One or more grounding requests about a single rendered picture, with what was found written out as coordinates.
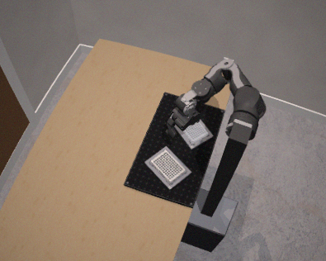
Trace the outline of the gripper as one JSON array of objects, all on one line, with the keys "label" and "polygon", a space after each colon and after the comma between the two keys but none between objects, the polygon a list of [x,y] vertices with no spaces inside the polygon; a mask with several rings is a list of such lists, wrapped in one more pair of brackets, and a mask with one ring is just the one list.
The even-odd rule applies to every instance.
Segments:
[{"label": "gripper", "polygon": [[[201,114],[194,109],[194,105],[190,106],[187,109],[188,115],[185,115],[177,107],[174,108],[170,114],[170,117],[167,121],[168,130],[165,132],[173,139],[176,140],[177,132],[173,128],[177,125],[182,131],[184,131],[189,125],[194,125],[200,121]],[[193,114],[193,115],[192,115]]]}]

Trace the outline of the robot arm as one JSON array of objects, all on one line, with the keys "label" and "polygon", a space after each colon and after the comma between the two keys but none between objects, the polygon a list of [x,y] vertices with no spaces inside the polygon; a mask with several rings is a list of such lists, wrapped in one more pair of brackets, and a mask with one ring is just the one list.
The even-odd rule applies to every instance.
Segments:
[{"label": "robot arm", "polygon": [[214,65],[202,80],[192,84],[191,90],[177,98],[175,106],[185,115],[188,115],[187,109],[190,106],[194,105],[195,109],[198,104],[207,103],[215,93],[220,92],[228,83],[229,89],[234,96],[234,111],[230,116],[225,133],[229,136],[233,124],[236,122],[253,128],[249,137],[249,140],[252,140],[256,135],[259,119],[266,112],[266,104],[260,92],[253,88],[240,67],[234,64],[231,59],[224,59]]}]

